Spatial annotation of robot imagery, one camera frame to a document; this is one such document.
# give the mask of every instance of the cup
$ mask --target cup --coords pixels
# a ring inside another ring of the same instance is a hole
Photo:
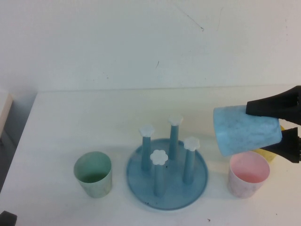
[[[260,154],[248,151],[231,157],[228,189],[238,198],[249,198],[269,177],[269,164]]]
[[[279,119],[246,114],[246,105],[218,107],[214,130],[223,156],[277,144],[282,139]]]
[[[266,150],[263,150],[260,148],[253,150],[253,151],[262,155],[268,161],[268,163],[271,163],[274,160],[274,158],[277,156],[277,154],[275,154],[275,153],[272,153],[272,152],[269,152],[269,151],[266,151]]]
[[[112,164],[102,152],[89,152],[74,165],[74,175],[85,192],[92,198],[106,196],[112,188]]]

